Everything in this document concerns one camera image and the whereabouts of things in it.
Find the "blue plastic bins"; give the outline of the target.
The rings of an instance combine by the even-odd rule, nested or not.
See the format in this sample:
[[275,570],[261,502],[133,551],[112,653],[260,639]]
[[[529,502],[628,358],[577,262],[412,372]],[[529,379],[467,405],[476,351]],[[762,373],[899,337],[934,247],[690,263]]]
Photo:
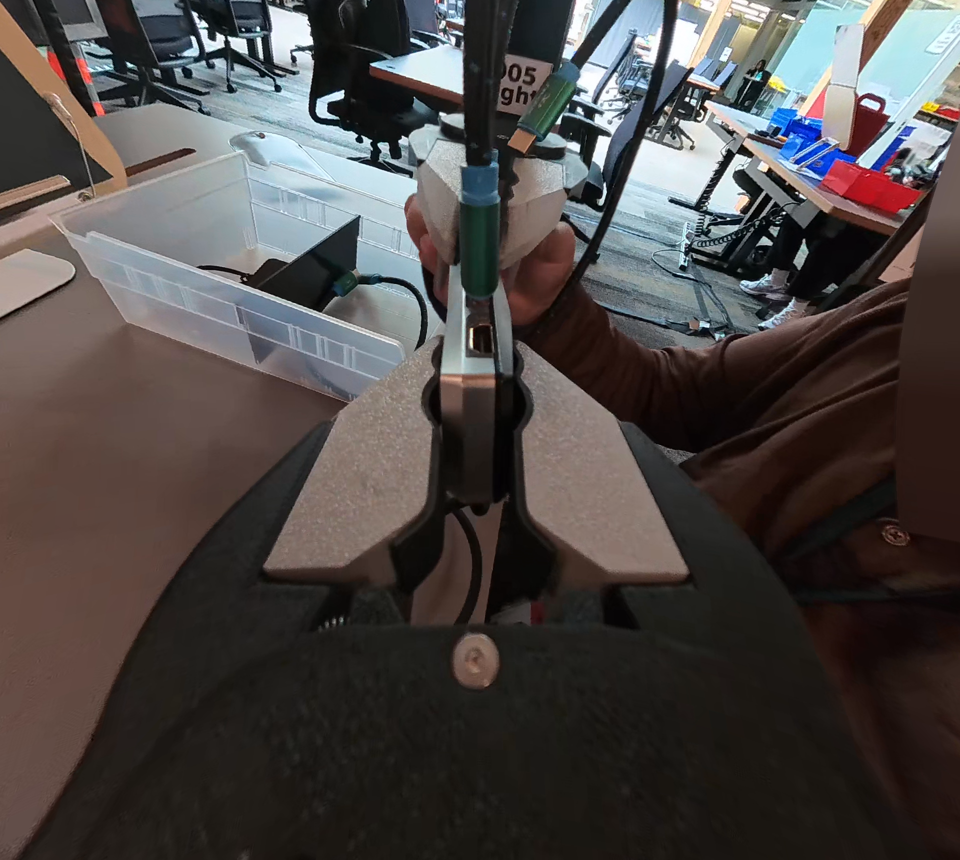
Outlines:
[[798,111],[790,107],[775,110],[769,128],[775,131],[775,139],[784,141],[779,150],[780,159],[824,175],[835,161],[856,162],[857,157],[846,153],[829,139],[822,138],[822,120],[801,117]]

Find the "grey hdmi adapter hub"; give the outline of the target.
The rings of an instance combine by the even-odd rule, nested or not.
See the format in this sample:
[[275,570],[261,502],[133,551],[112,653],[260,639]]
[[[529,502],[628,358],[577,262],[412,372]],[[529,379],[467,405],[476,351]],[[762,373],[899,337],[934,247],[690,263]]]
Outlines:
[[483,552],[474,518],[507,491],[513,440],[514,330],[505,287],[478,298],[465,288],[460,264],[448,274],[447,317],[438,368],[444,514],[459,525],[470,556],[469,585],[456,623],[479,602]]

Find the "red plastic bins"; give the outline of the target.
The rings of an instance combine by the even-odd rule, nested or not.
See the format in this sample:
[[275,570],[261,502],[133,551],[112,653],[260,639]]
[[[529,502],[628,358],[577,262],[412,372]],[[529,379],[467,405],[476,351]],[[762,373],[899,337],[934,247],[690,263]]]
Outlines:
[[884,172],[840,159],[832,162],[821,180],[820,188],[858,206],[887,215],[912,208],[925,196],[924,191],[896,182]]

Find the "wooden desk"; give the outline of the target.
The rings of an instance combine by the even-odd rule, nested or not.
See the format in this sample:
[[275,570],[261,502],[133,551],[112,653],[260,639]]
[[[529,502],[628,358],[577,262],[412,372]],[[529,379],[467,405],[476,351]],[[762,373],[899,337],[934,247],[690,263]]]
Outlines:
[[762,119],[713,101],[705,105],[706,126],[724,141],[721,159],[709,181],[694,201],[693,210],[707,215],[709,203],[720,180],[736,156],[750,158],[750,175],[763,195],[779,206],[803,229],[822,218],[871,230],[890,237],[903,232],[910,239],[923,228],[928,216],[926,195],[910,208],[896,213],[865,206],[827,190],[823,182],[807,170],[793,170],[779,155],[780,147],[771,138],[762,137]]
[[432,110],[463,109],[463,52],[455,46],[436,46],[372,62],[368,73],[379,82],[410,91]]

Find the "black bin divider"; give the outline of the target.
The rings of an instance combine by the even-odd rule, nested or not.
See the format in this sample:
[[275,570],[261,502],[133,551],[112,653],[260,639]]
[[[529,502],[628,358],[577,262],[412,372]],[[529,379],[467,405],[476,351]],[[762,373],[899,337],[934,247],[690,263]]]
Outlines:
[[319,357],[324,353],[324,343],[328,338],[340,341],[342,324],[328,315],[328,309],[343,290],[355,285],[359,228],[360,218],[356,216],[340,228],[328,232],[292,260],[270,258],[289,263],[306,255],[316,258],[334,271],[334,298],[322,311],[307,309],[238,282],[257,295],[256,298],[245,297],[236,307],[237,319],[246,333],[254,366],[265,369],[268,360],[282,356],[283,351]]

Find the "dark red bag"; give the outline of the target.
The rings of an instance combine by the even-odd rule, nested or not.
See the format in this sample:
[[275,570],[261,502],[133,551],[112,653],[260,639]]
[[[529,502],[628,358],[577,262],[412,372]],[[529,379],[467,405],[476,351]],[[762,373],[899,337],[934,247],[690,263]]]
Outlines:
[[882,133],[888,122],[885,98],[872,93],[858,95],[845,153],[855,159],[861,157]]

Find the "white monitor stand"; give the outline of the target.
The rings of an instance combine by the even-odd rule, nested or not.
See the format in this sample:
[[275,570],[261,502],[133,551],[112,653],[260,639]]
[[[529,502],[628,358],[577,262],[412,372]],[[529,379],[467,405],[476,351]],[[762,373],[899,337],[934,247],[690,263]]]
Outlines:
[[[55,174],[1,194],[2,212],[18,209],[48,195],[69,188],[68,179]],[[1,261],[1,318],[53,293],[76,276],[76,268],[65,259],[22,249]]]

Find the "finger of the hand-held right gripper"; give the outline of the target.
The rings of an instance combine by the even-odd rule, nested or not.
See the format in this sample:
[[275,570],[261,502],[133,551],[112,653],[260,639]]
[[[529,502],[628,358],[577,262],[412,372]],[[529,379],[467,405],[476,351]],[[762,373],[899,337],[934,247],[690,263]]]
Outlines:
[[416,165],[417,201],[439,259],[457,263],[464,146],[432,146]]
[[501,270],[531,254],[555,228],[567,201],[566,173],[561,160],[513,158],[501,194]]

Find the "person's right forearm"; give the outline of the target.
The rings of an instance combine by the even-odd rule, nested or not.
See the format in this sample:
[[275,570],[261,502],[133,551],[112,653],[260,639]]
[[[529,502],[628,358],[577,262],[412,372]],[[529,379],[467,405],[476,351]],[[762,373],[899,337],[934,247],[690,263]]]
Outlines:
[[911,278],[713,345],[649,349],[578,288],[521,329],[536,353],[662,446],[699,453],[786,434],[806,460],[892,473],[900,349]]

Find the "clear plastic bin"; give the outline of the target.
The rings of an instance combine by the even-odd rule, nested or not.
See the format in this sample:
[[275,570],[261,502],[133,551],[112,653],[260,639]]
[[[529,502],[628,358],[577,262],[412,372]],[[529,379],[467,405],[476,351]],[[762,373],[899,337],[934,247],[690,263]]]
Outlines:
[[[59,213],[54,224],[126,322],[260,374],[350,401],[441,328],[427,298],[403,204],[411,180],[267,141]],[[289,261],[360,218],[355,285],[327,315],[342,325],[323,353],[283,351],[253,365],[236,307],[257,293],[217,265],[253,272]]]

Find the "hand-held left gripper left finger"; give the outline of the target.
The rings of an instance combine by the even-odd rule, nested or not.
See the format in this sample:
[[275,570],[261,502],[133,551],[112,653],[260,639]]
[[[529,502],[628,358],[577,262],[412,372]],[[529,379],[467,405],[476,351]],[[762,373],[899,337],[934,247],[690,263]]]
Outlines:
[[336,416],[264,562],[291,583],[411,593],[437,565],[440,433],[432,337]]

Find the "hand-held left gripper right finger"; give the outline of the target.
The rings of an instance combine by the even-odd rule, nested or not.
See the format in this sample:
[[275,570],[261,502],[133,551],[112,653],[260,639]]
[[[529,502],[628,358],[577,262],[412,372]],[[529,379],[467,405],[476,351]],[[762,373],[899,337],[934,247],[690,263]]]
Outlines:
[[619,421],[520,343],[531,412],[519,433],[522,493],[554,553],[549,590],[674,586],[690,577]]

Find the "person's right hand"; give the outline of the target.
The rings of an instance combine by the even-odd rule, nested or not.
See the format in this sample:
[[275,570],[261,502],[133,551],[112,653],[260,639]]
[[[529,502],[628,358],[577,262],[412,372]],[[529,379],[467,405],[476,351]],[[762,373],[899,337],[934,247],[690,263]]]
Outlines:
[[[426,227],[416,194],[404,203],[407,231],[417,246],[424,271],[433,278],[430,292],[442,306],[448,304],[446,275],[439,273],[440,257]],[[514,274],[504,274],[507,301],[514,326],[533,325],[555,302],[574,265],[575,237],[563,221],[526,257]]]

